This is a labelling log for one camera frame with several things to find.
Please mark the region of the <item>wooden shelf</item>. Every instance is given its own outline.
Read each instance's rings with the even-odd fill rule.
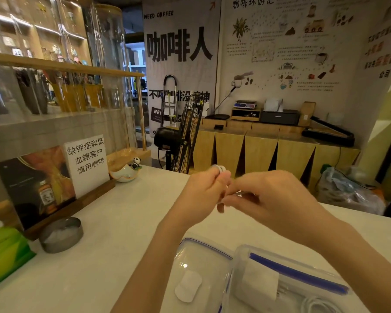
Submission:
[[[89,73],[91,75],[110,75],[114,77],[144,77],[143,73],[106,69],[86,65],[78,65],[69,62],[58,62],[29,57],[20,57],[8,54],[0,54],[0,65],[14,66],[44,70],[68,71],[74,73]]]

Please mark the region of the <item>white cable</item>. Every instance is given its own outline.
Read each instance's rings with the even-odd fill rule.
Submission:
[[[305,298],[301,304],[301,313],[313,313],[313,306],[320,306],[327,313],[343,313],[334,303],[319,297]]]

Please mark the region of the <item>white countertop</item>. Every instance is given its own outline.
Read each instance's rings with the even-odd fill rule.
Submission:
[[[1,282],[0,313],[108,313],[188,177],[144,166],[134,181],[118,184],[78,212],[75,216],[84,228],[82,240],[59,254],[40,250]],[[325,207],[352,224],[391,262],[391,219]],[[224,215],[214,211],[187,236],[203,236],[229,250],[250,244],[335,272],[319,254],[282,238],[233,208]]]

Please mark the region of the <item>digital scale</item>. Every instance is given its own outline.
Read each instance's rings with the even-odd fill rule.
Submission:
[[[256,101],[236,100],[233,107],[254,110],[256,108]]]

